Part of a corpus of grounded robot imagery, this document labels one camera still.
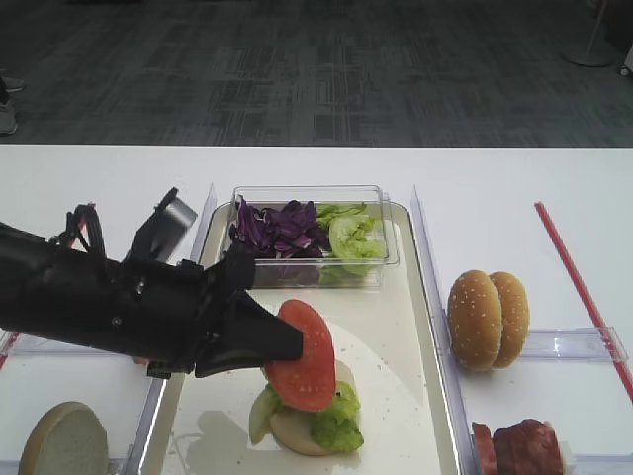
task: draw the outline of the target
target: white table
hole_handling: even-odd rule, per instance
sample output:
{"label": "white table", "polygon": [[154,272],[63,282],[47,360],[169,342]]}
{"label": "white table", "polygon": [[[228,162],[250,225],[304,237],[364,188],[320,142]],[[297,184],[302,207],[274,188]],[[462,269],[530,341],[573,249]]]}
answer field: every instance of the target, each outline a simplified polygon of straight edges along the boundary
{"label": "white table", "polygon": [[[466,269],[510,270],[528,288],[539,328],[591,327],[532,207],[540,200],[633,354],[632,177],[631,150],[0,146],[0,220],[50,236],[66,211],[93,201],[108,254],[121,258],[171,186],[200,212],[212,182],[220,202],[237,185],[378,184],[404,205],[416,185],[444,295]],[[189,255],[193,236],[175,259]]]}

